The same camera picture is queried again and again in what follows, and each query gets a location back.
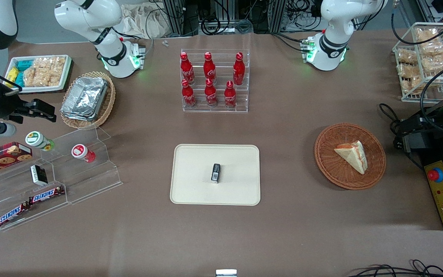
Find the aluminum foil container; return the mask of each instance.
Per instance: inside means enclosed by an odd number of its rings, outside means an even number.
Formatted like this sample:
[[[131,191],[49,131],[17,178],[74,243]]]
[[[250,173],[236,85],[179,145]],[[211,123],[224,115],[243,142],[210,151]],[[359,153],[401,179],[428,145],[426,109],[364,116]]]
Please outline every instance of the aluminum foil container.
[[[93,121],[98,117],[106,91],[106,80],[81,77],[73,84],[61,112],[71,119]]]

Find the emergency stop button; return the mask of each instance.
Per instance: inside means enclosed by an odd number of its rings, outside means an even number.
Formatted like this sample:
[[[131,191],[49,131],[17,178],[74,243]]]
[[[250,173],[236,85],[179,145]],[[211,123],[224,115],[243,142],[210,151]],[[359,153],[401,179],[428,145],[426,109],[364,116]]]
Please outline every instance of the emergency stop button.
[[[431,181],[440,183],[443,181],[443,171],[440,168],[433,168],[427,172],[427,177]]]

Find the acrylic bottle rack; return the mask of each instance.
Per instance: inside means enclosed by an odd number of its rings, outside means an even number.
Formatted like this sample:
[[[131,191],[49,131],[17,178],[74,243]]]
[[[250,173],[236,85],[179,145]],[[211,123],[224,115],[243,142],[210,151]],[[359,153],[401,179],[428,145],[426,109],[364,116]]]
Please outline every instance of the acrylic bottle rack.
[[[33,219],[53,212],[66,205],[74,205],[82,200],[121,185],[117,167],[109,160],[104,140],[109,134],[101,128],[76,130],[54,139],[54,149],[39,151],[32,149],[34,159],[12,165],[0,171],[0,216],[19,204],[28,201],[30,196],[64,186],[65,195],[35,203],[27,211],[3,224],[0,231],[6,231]],[[71,149],[76,144],[84,144],[96,154],[95,161],[86,163],[73,158]],[[48,185],[39,186],[32,182],[30,166],[38,165],[45,169]]]
[[[181,52],[186,52],[192,66],[194,68],[195,83],[191,85],[196,98],[197,105],[193,108],[186,107],[182,95],[182,109],[185,112],[232,112],[241,113],[248,112],[249,107],[249,69],[251,64],[251,55],[248,49],[182,49]],[[204,53],[211,52],[212,60],[216,66],[217,82],[215,88],[217,90],[218,105],[216,107],[208,107],[206,102],[206,95],[204,88],[206,87],[204,77]],[[236,106],[235,108],[228,108],[225,106],[225,88],[227,81],[233,81],[233,64],[235,63],[235,55],[237,52],[242,52],[244,55],[244,64],[246,71],[244,74],[244,81],[241,86],[234,86],[236,91]],[[181,81],[183,79],[182,71],[180,70]]]

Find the sandwich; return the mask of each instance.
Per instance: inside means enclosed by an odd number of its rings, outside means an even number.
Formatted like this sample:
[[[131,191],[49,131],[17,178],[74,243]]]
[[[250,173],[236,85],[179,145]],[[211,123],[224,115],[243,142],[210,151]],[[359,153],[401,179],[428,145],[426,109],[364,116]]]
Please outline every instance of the sandwich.
[[[360,174],[365,174],[368,168],[367,157],[365,157],[365,151],[360,140],[351,144],[340,144],[334,149],[334,152],[338,153]]]

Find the white robotic arm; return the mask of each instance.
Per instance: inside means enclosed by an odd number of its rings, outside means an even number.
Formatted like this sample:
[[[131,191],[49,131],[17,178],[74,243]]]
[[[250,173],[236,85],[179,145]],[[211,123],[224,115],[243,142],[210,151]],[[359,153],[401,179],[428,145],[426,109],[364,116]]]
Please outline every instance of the white robotic arm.
[[[95,45],[105,68],[114,77],[128,77],[140,68],[138,44],[122,42],[111,30],[123,17],[115,0],[68,0],[56,5],[54,15],[63,28],[86,37]]]
[[[376,13],[386,3],[387,0],[324,0],[320,12],[329,26],[325,32],[303,42],[309,52],[305,55],[306,61],[324,71],[337,68],[354,32],[351,20]]]

